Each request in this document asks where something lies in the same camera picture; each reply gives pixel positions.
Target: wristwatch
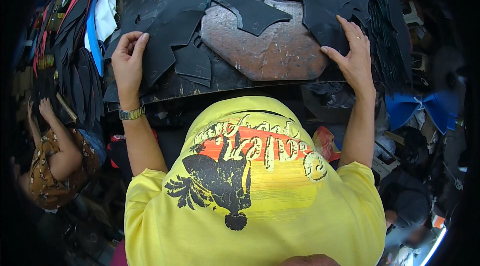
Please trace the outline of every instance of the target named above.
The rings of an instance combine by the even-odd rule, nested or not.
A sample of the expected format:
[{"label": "wristwatch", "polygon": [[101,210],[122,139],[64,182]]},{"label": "wristwatch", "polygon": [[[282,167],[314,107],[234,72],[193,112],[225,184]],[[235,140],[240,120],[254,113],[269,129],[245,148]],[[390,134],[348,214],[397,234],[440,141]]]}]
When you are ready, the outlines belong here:
[{"label": "wristwatch", "polygon": [[140,108],[137,108],[132,111],[123,111],[123,110],[118,111],[118,116],[120,117],[120,120],[137,119],[143,114],[145,114],[145,105],[141,105]]}]

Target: brown floral blouse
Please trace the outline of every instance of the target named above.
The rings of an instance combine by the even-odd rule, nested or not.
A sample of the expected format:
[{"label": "brown floral blouse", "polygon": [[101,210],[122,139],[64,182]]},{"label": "brown floral blouse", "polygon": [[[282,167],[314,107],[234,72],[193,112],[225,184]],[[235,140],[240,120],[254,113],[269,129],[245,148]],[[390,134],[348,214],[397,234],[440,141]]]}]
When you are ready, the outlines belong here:
[{"label": "brown floral blouse", "polygon": [[52,130],[40,138],[33,154],[28,186],[33,201],[42,209],[56,209],[67,204],[99,168],[99,157],[93,147],[76,129],[71,130],[73,140],[83,154],[81,167],[77,168],[64,182],[53,178],[47,157],[60,151],[57,136]]}]

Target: silhouette figure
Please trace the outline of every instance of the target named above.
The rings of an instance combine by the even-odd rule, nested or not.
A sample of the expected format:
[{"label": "silhouette figure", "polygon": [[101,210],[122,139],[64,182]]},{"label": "silhouette figure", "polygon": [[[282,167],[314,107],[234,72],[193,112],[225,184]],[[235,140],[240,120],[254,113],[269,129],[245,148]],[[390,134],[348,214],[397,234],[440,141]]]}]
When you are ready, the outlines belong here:
[{"label": "silhouette figure", "polygon": [[[225,215],[225,225],[235,231],[242,230],[247,225],[247,217],[240,210],[246,209],[252,205],[250,200],[250,168],[248,170],[245,189],[242,187],[242,177],[247,165],[244,154],[239,154],[242,159],[224,160],[228,149],[229,138],[223,136],[223,146],[220,151],[218,162],[213,158],[194,154],[185,157],[182,162],[191,178],[180,177],[178,181],[170,180],[165,184],[169,189],[167,194],[172,197],[179,197],[178,207],[182,208],[188,205],[194,209],[193,202],[201,207],[205,207],[205,201],[215,201],[217,206],[230,211]],[[240,144],[240,133],[235,134],[234,147]],[[211,197],[204,190],[211,192]]]}]

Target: right hand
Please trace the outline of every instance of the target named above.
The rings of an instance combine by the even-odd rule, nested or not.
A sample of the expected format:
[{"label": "right hand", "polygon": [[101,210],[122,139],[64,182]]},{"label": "right hand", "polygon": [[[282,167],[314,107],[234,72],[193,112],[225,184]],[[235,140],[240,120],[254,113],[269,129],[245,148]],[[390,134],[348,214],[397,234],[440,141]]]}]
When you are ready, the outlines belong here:
[{"label": "right hand", "polygon": [[38,110],[40,111],[40,114],[42,114],[43,119],[45,119],[47,123],[50,123],[50,121],[56,117],[55,112],[53,112],[52,103],[50,102],[49,98],[43,98],[40,101]]},{"label": "right hand", "polygon": [[350,45],[349,53],[342,56],[336,49],[328,46],[322,46],[320,50],[337,63],[357,97],[365,95],[375,98],[376,90],[372,79],[370,41],[355,23],[348,22],[339,15],[336,16],[336,19],[345,31],[346,39]]},{"label": "right hand", "polygon": [[150,35],[133,31],[122,35],[112,54],[112,67],[122,110],[138,108],[138,89],[142,81],[142,59]]}]

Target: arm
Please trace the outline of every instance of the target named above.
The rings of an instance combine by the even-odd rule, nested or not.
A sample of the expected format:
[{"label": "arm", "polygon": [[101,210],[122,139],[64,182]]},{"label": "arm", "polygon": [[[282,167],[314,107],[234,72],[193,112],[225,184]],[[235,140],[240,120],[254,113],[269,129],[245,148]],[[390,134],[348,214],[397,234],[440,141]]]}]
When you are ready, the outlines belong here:
[{"label": "arm", "polygon": [[372,167],[375,145],[375,95],[370,60],[370,41],[353,22],[337,15],[350,44],[342,56],[335,49],[322,46],[321,51],[338,64],[346,81],[355,91],[356,102],[346,127],[338,166],[354,161]]},{"label": "arm", "polygon": [[[112,66],[118,86],[120,107],[124,111],[140,107],[138,89],[142,80],[142,56],[149,34],[134,31],[123,35],[112,54]],[[167,173],[162,151],[153,136],[147,117],[142,115],[133,120],[124,120],[128,159],[134,176],[145,169]]]},{"label": "arm", "polygon": [[32,133],[33,136],[33,142],[35,143],[35,146],[39,145],[40,143],[40,138],[42,135],[40,134],[40,129],[33,120],[33,101],[31,99],[28,99],[28,126],[30,127],[30,132]]},{"label": "arm", "polygon": [[57,136],[59,152],[48,157],[48,166],[52,176],[57,181],[64,181],[68,176],[80,167],[82,153],[72,140],[72,136],[66,127],[60,122],[52,109],[50,99],[40,101],[38,107],[45,121],[50,125],[53,133]]}]

